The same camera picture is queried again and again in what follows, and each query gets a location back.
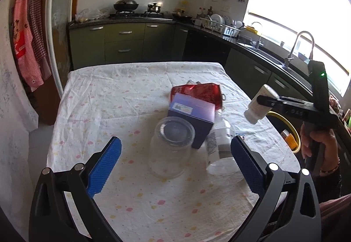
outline plastic bag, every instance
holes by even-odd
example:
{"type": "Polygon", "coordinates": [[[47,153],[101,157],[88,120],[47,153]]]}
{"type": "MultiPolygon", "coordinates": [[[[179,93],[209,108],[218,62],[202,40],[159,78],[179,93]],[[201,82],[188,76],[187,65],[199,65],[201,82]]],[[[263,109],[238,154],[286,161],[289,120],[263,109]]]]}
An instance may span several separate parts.
{"type": "Polygon", "coordinates": [[[110,11],[108,8],[86,8],[82,10],[79,14],[75,15],[75,20],[77,22],[86,22],[88,20],[100,19],[109,17],[110,11]]]}

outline yellow sponge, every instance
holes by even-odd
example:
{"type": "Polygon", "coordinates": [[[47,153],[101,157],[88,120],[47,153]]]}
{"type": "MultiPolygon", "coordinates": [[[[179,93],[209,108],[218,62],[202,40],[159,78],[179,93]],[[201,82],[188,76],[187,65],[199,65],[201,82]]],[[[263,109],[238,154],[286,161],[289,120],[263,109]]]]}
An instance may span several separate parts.
{"type": "Polygon", "coordinates": [[[284,140],[292,151],[297,148],[296,140],[292,134],[289,134],[287,137],[284,138],[284,140]]]}

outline window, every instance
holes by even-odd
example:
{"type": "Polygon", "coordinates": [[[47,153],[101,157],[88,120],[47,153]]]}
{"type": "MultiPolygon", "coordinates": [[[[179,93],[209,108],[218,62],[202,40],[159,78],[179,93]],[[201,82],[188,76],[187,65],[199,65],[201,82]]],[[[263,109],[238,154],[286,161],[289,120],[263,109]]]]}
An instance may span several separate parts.
{"type": "MultiPolygon", "coordinates": [[[[309,31],[315,38],[313,59],[322,61],[328,79],[343,95],[350,82],[351,4],[349,0],[249,0],[244,22],[259,21],[263,35],[284,42],[288,51],[297,32],[309,31]]],[[[304,60],[311,52],[308,35],[301,38],[295,56],[304,60]]]]}

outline white tile floor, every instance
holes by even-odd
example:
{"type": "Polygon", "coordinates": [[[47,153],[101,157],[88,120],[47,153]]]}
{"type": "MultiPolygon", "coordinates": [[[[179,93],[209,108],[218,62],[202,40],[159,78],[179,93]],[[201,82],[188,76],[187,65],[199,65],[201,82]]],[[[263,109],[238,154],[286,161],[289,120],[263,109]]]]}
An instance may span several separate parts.
{"type": "Polygon", "coordinates": [[[38,129],[29,133],[29,174],[36,187],[40,172],[46,167],[46,157],[52,138],[54,125],[39,124],[38,129]]]}

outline table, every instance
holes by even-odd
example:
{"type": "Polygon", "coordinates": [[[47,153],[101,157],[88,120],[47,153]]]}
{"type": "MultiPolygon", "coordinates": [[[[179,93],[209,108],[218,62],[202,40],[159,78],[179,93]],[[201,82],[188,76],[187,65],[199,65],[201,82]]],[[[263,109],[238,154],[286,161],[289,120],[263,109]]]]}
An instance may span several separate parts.
{"type": "MultiPolygon", "coordinates": [[[[172,86],[188,80],[221,85],[224,117],[267,162],[298,172],[299,163],[264,118],[251,125],[243,116],[250,99],[220,64],[167,62],[87,67],[69,74],[54,126],[47,166],[69,170],[85,163],[111,136],[122,141],[122,155],[94,200],[125,242],[228,241],[252,210],[258,196],[244,179],[229,185],[206,173],[206,150],[192,150],[185,172],[159,179],[147,166],[150,139],[167,115],[172,86]]],[[[82,234],[89,236],[66,198],[82,234]]]]}

